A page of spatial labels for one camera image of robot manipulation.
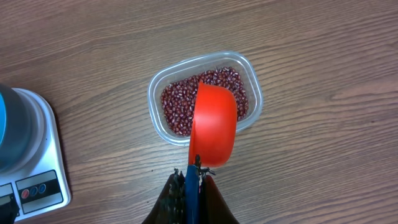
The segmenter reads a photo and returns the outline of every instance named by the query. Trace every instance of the scale button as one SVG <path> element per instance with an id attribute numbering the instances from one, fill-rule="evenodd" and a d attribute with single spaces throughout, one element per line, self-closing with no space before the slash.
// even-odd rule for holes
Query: scale button
<path id="1" fill-rule="evenodd" d="M 30 189 L 30 196 L 35 197 L 37 195 L 37 187 L 32 187 Z"/>
<path id="2" fill-rule="evenodd" d="M 45 184 L 40 184 L 40 186 L 39 186 L 39 194 L 44 193 L 45 192 L 45 188 L 46 188 Z"/>
<path id="3" fill-rule="evenodd" d="M 21 198 L 26 199 L 28 196 L 29 196 L 29 190 L 28 189 L 23 190 L 21 193 Z"/>

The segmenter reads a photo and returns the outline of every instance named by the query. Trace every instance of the blue handle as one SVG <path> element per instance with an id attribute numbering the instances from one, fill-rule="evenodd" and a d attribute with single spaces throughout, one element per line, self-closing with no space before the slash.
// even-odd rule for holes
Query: blue handle
<path id="1" fill-rule="evenodd" d="M 196 166 L 190 165 L 185 177 L 185 209 L 187 224 L 199 222 L 199 173 Z"/>

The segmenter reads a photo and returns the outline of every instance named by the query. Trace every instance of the clear plastic container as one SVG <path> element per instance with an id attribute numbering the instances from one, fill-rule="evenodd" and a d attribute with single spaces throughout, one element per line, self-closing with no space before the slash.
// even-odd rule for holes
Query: clear plastic container
<path id="1" fill-rule="evenodd" d="M 186 146 L 189 145 L 190 137 L 178 136 L 167 126 L 160 101 L 163 89 L 172 82 L 220 67 L 233 67 L 239 72 L 249 101 L 248 114 L 237 123 L 236 132 L 242 131 L 258 119 L 262 111 L 262 91 L 249 60 L 243 55 L 231 51 L 206 54 L 183 60 L 161 70 L 152 77 L 149 83 L 147 97 L 150 118 L 155 130 L 164 140 L 174 145 Z"/>

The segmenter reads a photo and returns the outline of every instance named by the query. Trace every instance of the wood grain surface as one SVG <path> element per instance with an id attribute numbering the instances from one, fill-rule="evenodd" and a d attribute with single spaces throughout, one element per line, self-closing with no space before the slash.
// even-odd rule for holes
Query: wood grain surface
<path id="1" fill-rule="evenodd" d="M 398 223 L 398 1 L 0 2 L 0 82 L 57 114 L 73 199 L 22 223 L 140 223 L 188 147 L 156 133 L 151 77 L 244 54 L 261 117 L 216 169 L 241 223 Z"/>

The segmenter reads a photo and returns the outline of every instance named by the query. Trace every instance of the red button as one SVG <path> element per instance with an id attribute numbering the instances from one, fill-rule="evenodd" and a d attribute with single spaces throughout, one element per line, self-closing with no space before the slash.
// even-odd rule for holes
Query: red button
<path id="1" fill-rule="evenodd" d="M 22 199 L 26 199 L 29 196 L 29 190 L 25 189 L 24 191 L 22 191 L 21 193 L 21 198 Z"/>

